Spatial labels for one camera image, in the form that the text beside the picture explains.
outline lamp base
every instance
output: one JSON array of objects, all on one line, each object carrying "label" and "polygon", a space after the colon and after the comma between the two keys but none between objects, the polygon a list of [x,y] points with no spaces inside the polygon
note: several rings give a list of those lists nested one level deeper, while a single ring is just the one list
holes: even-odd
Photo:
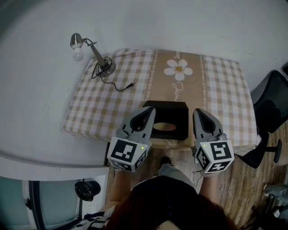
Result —
[{"label": "lamp base", "polygon": [[[108,77],[110,76],[116,69],[116,64],[114,62],[112,62],[110,68],[105,71],[104,73],[101,74],[101,77],[104,78],[104,77]],[[99,74],[99,71],[98,71],[98,68],[95,69],[95,74]]]}]

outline black office chair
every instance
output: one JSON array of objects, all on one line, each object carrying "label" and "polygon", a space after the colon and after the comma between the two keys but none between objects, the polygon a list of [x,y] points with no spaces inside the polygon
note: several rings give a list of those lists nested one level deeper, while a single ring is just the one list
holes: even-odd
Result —
[{"label": "black office chair", "polygon": [[261,143],[256,149],[239,158],[253,168],[258,168],[265,152],[274,152],[274,162],[279,161],[282,142],[276,147],[267,147],[269,133],[274,133],[288,120],[288,81],[278,71],[270,73],[267,85],[260,99],[254,104],[256,124]]}]

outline wooden floor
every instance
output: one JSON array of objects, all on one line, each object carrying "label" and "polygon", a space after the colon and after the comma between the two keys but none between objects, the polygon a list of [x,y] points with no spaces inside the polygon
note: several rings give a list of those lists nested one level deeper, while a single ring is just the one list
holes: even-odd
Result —
[{"label": "wooden floor", "polygon": [[[275,133],[270,135],[269,146],[277,145],[278,139],[283,142],[282,156],[278,164],[273,162],[274,154],[266,153],[258,169],[253,169],[243,163],[237,156],[232,165],[219,175],[219,196],[220,204],[227,214],[241,227],[246,226],[255,213],[252,207],[262,210],[265,205],[266,197],[263,195],[265,184],[285,183],[288,164],[288,124],[282,125]],[[192,152],[177,150],[158,150],[150,151],[148,157],[132,174],[132,188],[139,182],[152,178],[157,174],[160,159],[169,156],[172,164],[180,169],[187,177],[193,181],[195,171],[200,170],[199,164],[194,163]],[[107,193],[113,181],[114,171],[110,170]],[[199,173],[194,175],[194,183],[200,178]],[[199,192],[202,178],[199,180],[196,191]]]}]

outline checkered tablecloth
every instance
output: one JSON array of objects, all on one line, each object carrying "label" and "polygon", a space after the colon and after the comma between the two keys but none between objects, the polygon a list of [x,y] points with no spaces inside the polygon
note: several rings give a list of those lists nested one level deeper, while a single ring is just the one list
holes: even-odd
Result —
[{"label": "checkered tablecloth", "polygon": [[[110,141],[123,119],[142,107],[153,75],[155,50],[121,49],[110,55],[116,70],[108,77],[119,92],[100,78],[91,79],[92,59],[77,86],[63,122],[63,130],[76,136]],[[203,108],[223,125],[234,152],[244,155],[257,142],[256,122],[250,92],[237,62],[199,56],[203,79]]]}]

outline white wall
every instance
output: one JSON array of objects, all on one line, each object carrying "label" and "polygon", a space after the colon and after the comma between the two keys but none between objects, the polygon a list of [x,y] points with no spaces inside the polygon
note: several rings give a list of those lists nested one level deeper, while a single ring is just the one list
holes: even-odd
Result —
[{"label": "white wall", "polygon": [[36,162],[103,163],[106,144],[60,131],[85,59],[70,37],[101,53],[158,48],[239,61],[249,88],[288,61],[285,0],[17,0],[0,12],[0,148]]}]

